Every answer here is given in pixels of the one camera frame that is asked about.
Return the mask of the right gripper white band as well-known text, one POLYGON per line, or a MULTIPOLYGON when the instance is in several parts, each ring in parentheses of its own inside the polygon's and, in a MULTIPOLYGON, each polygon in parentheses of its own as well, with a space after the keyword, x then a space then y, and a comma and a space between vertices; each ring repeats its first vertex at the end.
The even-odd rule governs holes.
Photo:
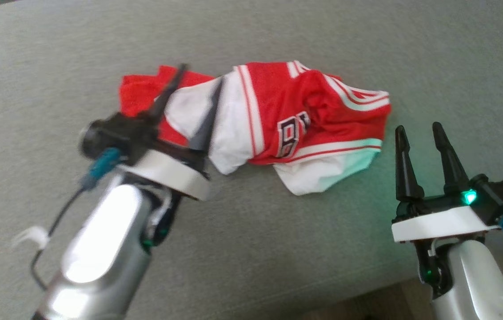
POLYGON ((445 195, 424 198, 410 159, 404 126, 395 129, 396 209, 391 231, 395 242, 457 237, 498 229, 485 224, 470 207, 479 197, 469 190, 469 178, 440 122, 432 124, 442 159, 445 195))

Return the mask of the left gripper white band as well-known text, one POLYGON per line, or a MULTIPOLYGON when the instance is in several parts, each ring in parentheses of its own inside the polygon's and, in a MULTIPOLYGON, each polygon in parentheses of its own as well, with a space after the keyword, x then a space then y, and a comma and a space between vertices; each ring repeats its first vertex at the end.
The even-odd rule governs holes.
POLYGON ((210 108, 189 140, 188 148, 160 137, 160 124, 172 94, 179 88, 189 64, 180 64, 147 111, 147 117, 121 116, 121 146, 126 160, 121 171, 130 180, 156 187, 168 187, 176 193, 196 200, 210 194, 210 178, 205 162, 212 143, 216 115, 224 78, 210 97, 210 108))

